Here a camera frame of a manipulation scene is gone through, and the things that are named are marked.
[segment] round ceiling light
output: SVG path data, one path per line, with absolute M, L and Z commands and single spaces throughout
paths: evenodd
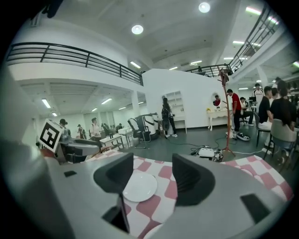
M 132 32 L 136 35 L 141 34 L 143 32 L 143 27 L 140 25 L 135 25 L 132 27 Z
M 202 12 L 202 13 L 207 13 L 208 11 L 210 11 L 210 4 L 206 3 L 206 2 L 202 2 L 200 3 L 198 9 Z

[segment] black metal railing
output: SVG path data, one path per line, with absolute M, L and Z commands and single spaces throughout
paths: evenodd
M 244 61 L 251 58 L 270 39 L 280 25 L 278 14 L 265 4 L 246 41 L 229 63 L 231 70 L 238 70 Z
M 63 63 L 99 70 L 143 86 L 142 76 L 107 57 L 77 47 L 48 42 L 22 42 L 11 45 L 7 62 Z
M 204 66 L 204 67 L 197 67 L 191 70 L 186 70 L 186 72 L 195 73 L 199 75 L 203 75 L 206 77 L 218 77 L 219 76 L 219 69 L 229 69 L 231 68 L 228 64 L 221 64 L 221 65 L 211 65 L 211 66 Z

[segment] white ceiling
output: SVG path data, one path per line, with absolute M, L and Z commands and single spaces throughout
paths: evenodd
M 234 56 L 240 47 L 232 41 L 244 41 L 257 21 L 258 16 L 246 12 L 246 7 L 262 10 L 263 3 L 206 1 L 211 10 L 204 14 L 198 9 L 201 0 L 64 0 L 55 19 L 97 31 L 124 47 L 130 42 L 152 60 L 154 68 L 196 60 L 202 60 L 201 66 L 225 63 L 223 58 Z M 144 28 L 140 35 L 131 32 L 136 24 Z M 141 57 L 131 55 L 128 60 L 148 69 Z
M 94 108 L 98 108 L 94 112 L 106 112 L 132 104 L 130 91 L 106 84 L 69 79 L 34 79 L 19 83 L 42 118 L 53 112 L 57 115 L 90 113 Z M 50 109 L 42 102 L 43 98 L 47 99 Z M 102 105 L 108 98 L 112 100 Z M 145 101 L 145 95 L 139 92 L 138 100 Z
M 271 83 L 276 77 L 286 79 L 298 74 L 299 68 L 292 64 L 297 60 L 299 60 L 298 48 L 296 43 L 292 42 L 278 54 L 263 63 L 261 68 L 265 72 L 268 82 Z M 259 79 L 257 69 L 254 69 L 241 79 L 238 85 L 240 87 L 253 87 Z

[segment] floor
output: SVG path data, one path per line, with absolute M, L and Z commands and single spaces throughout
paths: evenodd
M 124 140 L 125 148 L 121 149 L 120 151 L 133 152 L 136 156 L 153 160 L 171 162 L 173 153 L 189 155 L 192 152 L 192 148 L 197 148 L 201 145 L 208 145 L 212 148 L 223 149 L 226 146 L 226 131 L 226 127 L 213 127 L 213 131 L 209 131 L 208 129 L 191 129 L 187 130 L 187 134 L 185 133 L 185 130 L 178 130 L 177 138 L 169 137 L 168 139 L 165 139 L 164 137 L 159 137 L 158 139 L 148 143 L 147 147 L 149 147 L 149 149 L 134 148 L 133 143 L 137 143 L 136 139 L 134 142 L 131 140 L 130 147 L 128 147 L 127 142 Z M 265 148 L 263 143 L 265 141 L 266 134 L 261 133 L 259 145 L 256 147 L 256 128 L 242 126 L 240 131 L 250 136 L 250 141 L 245 142 L 241 140 L 230 140 L 229 148 L 235 152 L 235 157 L 231 153 L 225 152 L 223 161 L 227 162 L 251 155 L 256 155 L 263 158 L 265 152 L 261 150 Z M 295 163 L 295 159 L 297 159 L 298 156 L 298 153 L 294 155 L 293 163 Z M 271 158 L 271 155 L 267 155 L 265 159 L 277 171 L 280 169 L 280 166 L 276 163 L 278 157 L 279 153 L 276 153 L 273 158 Z M 284 169 L 281 172 L 281 175 L 289 183 L 292 189 L 295 189 L 299 180 L 299 163 L 295 170 L 292 170 L 292 167 L 289 169 Z

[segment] ceiling light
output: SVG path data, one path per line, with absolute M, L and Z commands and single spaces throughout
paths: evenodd
M 137 65 L 135 62 L 130 62 L 133 66 L 135 66 L 136 68 L 140 69 L 141 66 Z
M 244 44 L 244 42 L 240 42 L 240 41 L 233 41 L 233 43 L 235 43 L 235 44 Z
M 256 9 L 254 9 L 254 8 L 251 8 L 251 7 L 247 7 L 246 12 L 254 13 L 254 14 L 257 14 L 257 15 L 260 15 L 262 13 L 262 12 L 256 10 Z
M 103 104 L 106 104 L 108 101 L 110 101 L 110 100 L 112 100 L 112 98 L 109 98 L 109 99 L 106 99 L 103 103 L 102 103 L 102 105 Z
M 143 32 L 143 27 L 140 25 L 135 25 L 132 27 L 132 32 L 136 35 L 141 34 Z
M 258 46 L 258 47 L 261 46 L 261 44 L 257 44 L 257 43 L 252 43 L 251 45 Z
M 293 65 L 299 67 L 299 62 L 294 62 Z
M 197 63 L 201 63 L 202 61 L 191 62 L 190 65 L 195 65 Z
M 49 105 L 49 103 L 47 102 L 46 99 L 42 99 L 42 102 L 46 105 L 46 107 L 47 107 L 48 109 L 51 108 L 51 106 Z
M 200 5 L 198 6 L 198 9 L 202 12 L 202 13 L 207 13 L 208 11 L 210 11 L 210 4 L 206 3 L 206 2 L 202 2 L 200 3 Z
M 276 25 L 279 23 L 275 18 L 273 18 L 272 16 L 271 17 L 268 17 L 268 20 L 275 23 Z

